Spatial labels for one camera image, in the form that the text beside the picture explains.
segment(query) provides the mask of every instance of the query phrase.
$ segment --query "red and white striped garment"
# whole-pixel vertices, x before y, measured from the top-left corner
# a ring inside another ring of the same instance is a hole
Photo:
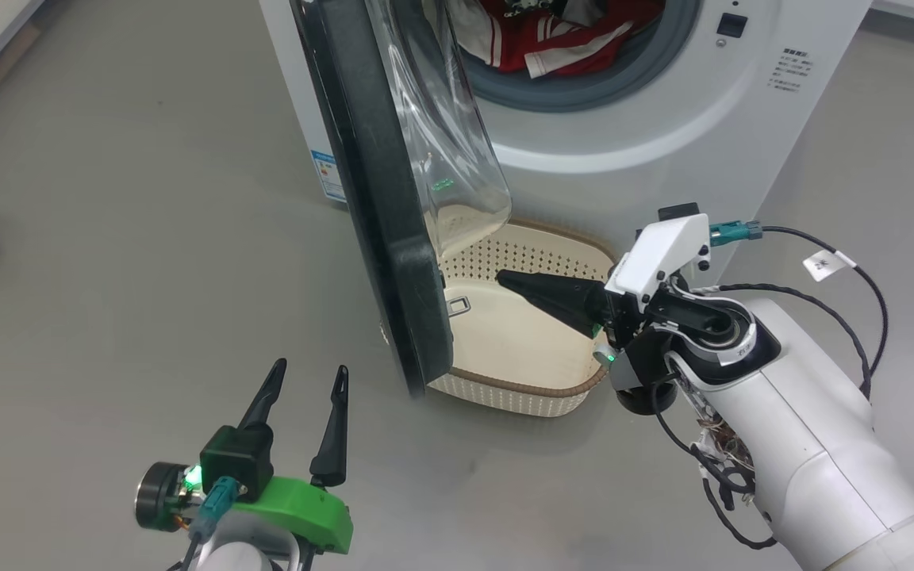
[[[593,2],[593,0],[570,0]],[[616,51],[664,10],[658,0],[609,0],[594,26],[575,25],[544,10],[504,17],[504,0],[447,0],[457,42],[501,72],[527,69],[534,77],[583,75],[613,65]],[[573,6],[595,14],[596,5]]]

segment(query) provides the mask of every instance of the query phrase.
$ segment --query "brown basket rim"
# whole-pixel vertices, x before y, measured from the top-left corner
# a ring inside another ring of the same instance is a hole
[[[561,228],[553,228],[547,224],[536,223],[532,220],[520,220],[520,218],[512,218],[507,224],[518,225],[518,227],[528,228],[528,230],[537,230],[540,232],[548,232],[548,234],[555,234],[556,236],[561,236],[562,238],[569,238],[580,243],[584,243],[586,246],[591,246],[595,250],[599,250],[602,254],[605,254],[606,257],[609,257],[609,260],[612,260],[613,264],[616,263],[616,254],[613,254],[612,249],[607,247],[605,243],[600,243],[594,239],[588,238],[586,236],[581,236],[576,234],[576,232],[567,232]],[[464,371],[464,369],[458,369],[456,366],[450,369],[450,374],[462,379],[467,379],[475,383],[482,383],[483,385],[500,388],[503,390],[513,391],[513,393],[523,393],[531,394],[534,397],[549,397],[549,398],[567,398],[567,397],[576,397],[578,394],[587,393],[587,391],[594,388],[602,379],[605,379],[606,369],[603,366],[599,366],[598,370],[591,375],[583,383],[572,386],[570,388],[544,388],[536,387],[532,385],[525,385],[521,383],[512,383],[510,381],[504,381],[501,379],[493,379],[493,377],[487,377],[486,375],[479,375],[478,373],[472,373],[470,371]]]

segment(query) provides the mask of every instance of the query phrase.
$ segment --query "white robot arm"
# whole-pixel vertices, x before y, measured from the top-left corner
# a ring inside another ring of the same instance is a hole
[[[806,570],[914,571],[914,490],[875,437],[870,402],[773,302],[689,291],[681,270],[706,268],[709,232],[700,213],[650,224],[606,285],[579,283],[586,303],[566,300],[605,326],[599,361],[613,362],[620,401],[661,420],[674,380],[704,427],[690,447],[675,440],[700,460],[723,523],[712,489],[726,509],[733,492],[752,495],[773,532],[751,542],[732,528],[748,546],[779,542]],[[536,279],[552,290],[573,278]],[[531,289],[523,275],[500,283]]]

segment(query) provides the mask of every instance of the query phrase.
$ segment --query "washing machine door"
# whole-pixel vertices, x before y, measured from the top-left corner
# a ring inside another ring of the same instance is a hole
[[[291,2],[384,337],[422,394],[453,365],[439,261],[505,224],[510,192],[442,0],[417,21],[390,0]]]

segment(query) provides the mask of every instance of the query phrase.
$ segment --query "beige plastic basket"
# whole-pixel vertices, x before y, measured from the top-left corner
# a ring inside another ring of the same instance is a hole
[[[606,279],[613,257],[591,243],[507,224],[440,264],[454,366],[429,386],[523,415],[562,416],[605,376],[587,339],[496,283],[499,270]]]

